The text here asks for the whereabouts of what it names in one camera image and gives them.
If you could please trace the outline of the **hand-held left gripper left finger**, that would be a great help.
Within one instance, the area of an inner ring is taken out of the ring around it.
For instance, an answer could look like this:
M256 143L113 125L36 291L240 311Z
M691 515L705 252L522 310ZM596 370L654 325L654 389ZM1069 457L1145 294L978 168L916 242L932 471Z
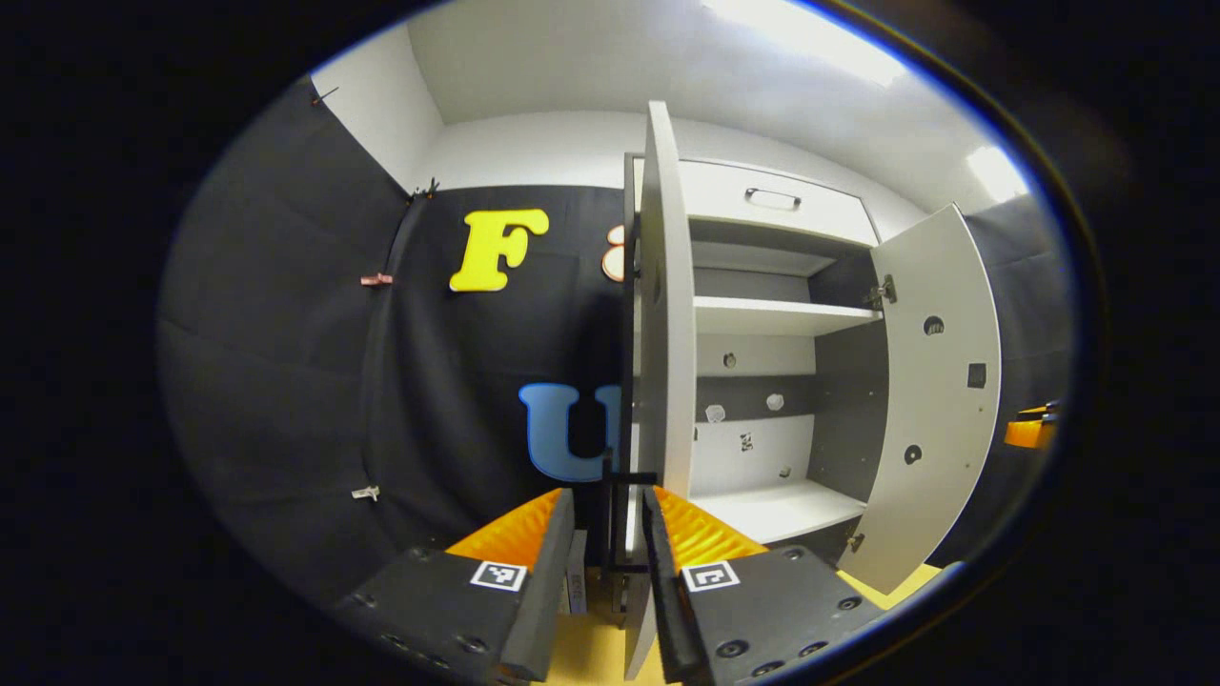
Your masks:
M425 680L543 682L573 532L571 489L536 496L448 551L398 555L336 604L336 619Z

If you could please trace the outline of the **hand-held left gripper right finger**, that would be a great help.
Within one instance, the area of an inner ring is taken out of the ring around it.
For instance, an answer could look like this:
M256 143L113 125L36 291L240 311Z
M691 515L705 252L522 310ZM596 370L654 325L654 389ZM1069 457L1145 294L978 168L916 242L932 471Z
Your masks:
M769 551L658 486L643 521L670 684L824 684L884 616L802 544Z

